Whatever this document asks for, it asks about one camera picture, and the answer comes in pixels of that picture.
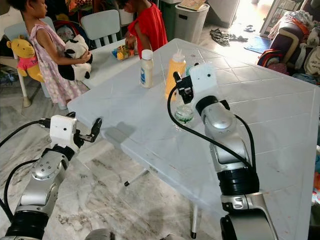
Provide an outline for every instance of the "hair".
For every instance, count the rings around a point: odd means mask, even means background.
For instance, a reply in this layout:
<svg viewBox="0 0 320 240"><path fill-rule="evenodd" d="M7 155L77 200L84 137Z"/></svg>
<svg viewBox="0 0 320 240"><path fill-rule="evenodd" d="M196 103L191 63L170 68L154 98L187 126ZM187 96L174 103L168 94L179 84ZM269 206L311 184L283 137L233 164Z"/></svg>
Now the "hair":
<svg viewBox="0 0 320 240"><path fill-rule="evenodd" d="M19 11L26 10L27 0L6 0L6 2L13 8L18 9Z"/></svg>
<svg viewBox="0 0 320 240"><path fill-rule="evenodd" d="M119 9L124 9L127 2L129 2L129 0L116 0L116 3L118 4Z"/></svg>

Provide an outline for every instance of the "yellow bottle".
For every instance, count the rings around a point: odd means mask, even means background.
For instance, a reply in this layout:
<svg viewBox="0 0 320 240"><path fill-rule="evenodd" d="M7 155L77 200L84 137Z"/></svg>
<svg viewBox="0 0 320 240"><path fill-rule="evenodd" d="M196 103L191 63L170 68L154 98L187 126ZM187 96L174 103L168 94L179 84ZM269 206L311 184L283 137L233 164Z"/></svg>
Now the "yellow bottle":
<svg viewBox="0 0 320 240"><path fill-rule="evenodd" d="M164 94L166 99L168 99L171 90L176 85L176 81L174 78L174 72L178 72L182 76L186 71L186 65L187 65L187 63L185 61L185 56L182 55L182 51L180 49L170 59L169 71L168 71L168 75L166 77L165 94ZM171 100L175 100L175 99L176 99L176 96L173 95Z"/></svg>

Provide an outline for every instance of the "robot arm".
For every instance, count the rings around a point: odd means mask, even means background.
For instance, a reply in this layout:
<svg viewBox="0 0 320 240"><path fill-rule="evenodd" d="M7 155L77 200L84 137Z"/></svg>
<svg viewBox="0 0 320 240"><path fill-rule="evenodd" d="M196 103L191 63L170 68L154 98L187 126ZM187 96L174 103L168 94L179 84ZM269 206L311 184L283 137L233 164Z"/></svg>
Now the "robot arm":
<svg viewBox="0 0 320 240"><path fill-rule="evenodd" d="M50 128L51 148L46 148L31 168L31 178L14 212L11 226L1 240L41 240L58 198L72 157L84 141L94 142L102 120L98 118L89 135L77 130L75 114L55 115L46 119Z"/></svg>
<svg viewBox="0 0 320 240"><path fill-rule="evenodd" d="M190 103L205 125L205 135L228 147L246 161L246 145L237 132L237 118L230 111L217 85L212 64L196 65L190 76L174 73L176 87L185 104ZM247 162L210 143L215 171L220 181L222 208L228 212L220 220L224 240L277 240L259 178Z"/></svg>

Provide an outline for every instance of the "child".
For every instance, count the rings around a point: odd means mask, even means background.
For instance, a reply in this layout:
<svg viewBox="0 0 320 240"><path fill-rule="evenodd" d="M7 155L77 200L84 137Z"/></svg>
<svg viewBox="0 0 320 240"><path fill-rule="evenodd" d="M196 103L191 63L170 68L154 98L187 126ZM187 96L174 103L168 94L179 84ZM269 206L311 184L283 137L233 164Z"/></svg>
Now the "child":
<svg viewBox="0 0 320 240"><path fill-rule="evenodd" d="M7 2L23 14L52 102L59 103L61 109L66 109L69 100L78 97L88 89L82 83L76 84L74 81L62 78L58 65L84 64L90 59L91 53L86 52L78 59L64 57L65 43L51 27L40 20L46 17L45 0L7 0Z"/></svg>
<svg viewBox="0 0 320 240"><path fill-rule="evenodd" d="M125 39L129 48L137 48L141 58L142 50L152 51L165 45L167 40L162 14L154 3L148 0L117 0L119 8L128 13L137 13L138 17L128 26L131 36Z"/></svg>

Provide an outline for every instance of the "white table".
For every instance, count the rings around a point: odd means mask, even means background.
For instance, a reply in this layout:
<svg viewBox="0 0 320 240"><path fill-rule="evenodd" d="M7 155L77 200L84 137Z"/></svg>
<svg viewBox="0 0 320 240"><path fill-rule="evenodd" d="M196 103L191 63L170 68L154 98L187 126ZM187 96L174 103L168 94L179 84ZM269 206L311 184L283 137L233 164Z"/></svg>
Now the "white table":
<svg viewBox="0 0 320 240"><path fill-rule="evenodd" d="M119 61L113 56L112 51L124 44L125 40L123 39L91 51L93 55L92 69L90 78L83 81L85 85L92 89L139 61L138 55L123 61Z"/></svg>
<svg viewBox="0 0 320 240"><path fill-rule="evenodd" d="M168 63L177 48L188 65L212 62L231 110L250 126L256 145L260 188L281 240L308 236L320 108L319 88L275 71L223 57L174 39L154 52L154 87L139 86L137 62L68 104L90 127L103 118L101 134L159 178L217 218L218 178L209 143L177 129L164 98ZM107 70L99 69L103 76ZM200 117L194 129L204 133ZM248 151L249 139L238 129Z"/></svg>

